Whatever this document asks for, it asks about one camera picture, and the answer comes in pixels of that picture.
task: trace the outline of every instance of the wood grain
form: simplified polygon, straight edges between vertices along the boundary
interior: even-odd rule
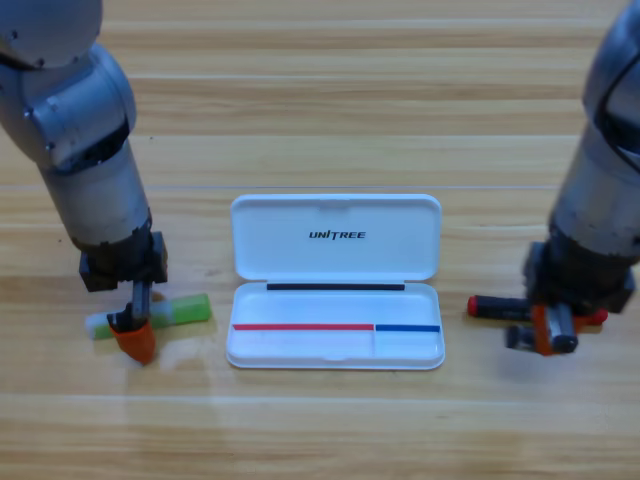
[[[169,186],[556,186],[578,137],[134,135],[148,188]],[[41,186],[0,135],[0,188]]]
[[[215,319],[139,368],[84,316],[78,252],[4,135],[0,478],[636,480],[640,303],[571,356],[505,349],[464,315],[520,295],[584,124],[584,76],[624,0],[106,0],[169,297]],[[245,193],[420,192],[443,205],[436,371],[229,366],[229,206]]]

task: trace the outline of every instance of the table surface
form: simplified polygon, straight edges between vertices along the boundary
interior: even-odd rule
[[[638,301],[571,356],[503,347],[470,294],[522,293],[622,0],[107,0],[167,296],[215,320],[137,368],[84,316],[78,253],[0,137],[0,478],[637,479]],[[229,366],[229,204],[246,193],[421,192],[443,205],[447,360],[432,372]]]

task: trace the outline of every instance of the open white case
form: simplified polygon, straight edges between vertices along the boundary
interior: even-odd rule
[[[227,358],[243,368],[421,369],[445,358],[442,212],[429,195],[246,195],[231,207]]]

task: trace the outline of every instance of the green marker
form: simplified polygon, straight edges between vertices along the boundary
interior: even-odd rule
[[[153,329],[206,322],[211,318],[211,303],[206,293],[154,302],[150,310]],[[86,318],[85,328],[92,340],[113,338],[107,315],[109,313],[94,313]]]

